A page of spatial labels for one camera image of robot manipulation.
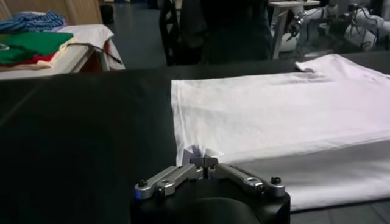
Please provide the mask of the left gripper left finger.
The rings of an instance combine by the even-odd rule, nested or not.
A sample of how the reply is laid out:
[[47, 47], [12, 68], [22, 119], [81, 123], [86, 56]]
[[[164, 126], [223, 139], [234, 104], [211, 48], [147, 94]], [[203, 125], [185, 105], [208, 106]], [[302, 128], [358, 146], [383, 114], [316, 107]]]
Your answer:
[[146, 200], [152, 196], [167, 197], [176, 192], [176, 189], [186, 180], [203, 178], [203, 167], [195, 164], [184, 166], [169, 166], [149, 179], [142, 179], [134, 187], [135, 198]]

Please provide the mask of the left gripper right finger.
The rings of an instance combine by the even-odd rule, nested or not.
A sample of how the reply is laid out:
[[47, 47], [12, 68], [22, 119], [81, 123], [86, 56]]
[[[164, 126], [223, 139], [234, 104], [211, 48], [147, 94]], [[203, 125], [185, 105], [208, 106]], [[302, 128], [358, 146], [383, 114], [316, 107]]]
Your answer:
[[285, 195], [285, 186], [279, 177], [266, 181], [238, 167], [219, 163], [217, 158], [204, 157], [209, 179], [226, 179], [240, 186], [243, 191], [253, 195]]

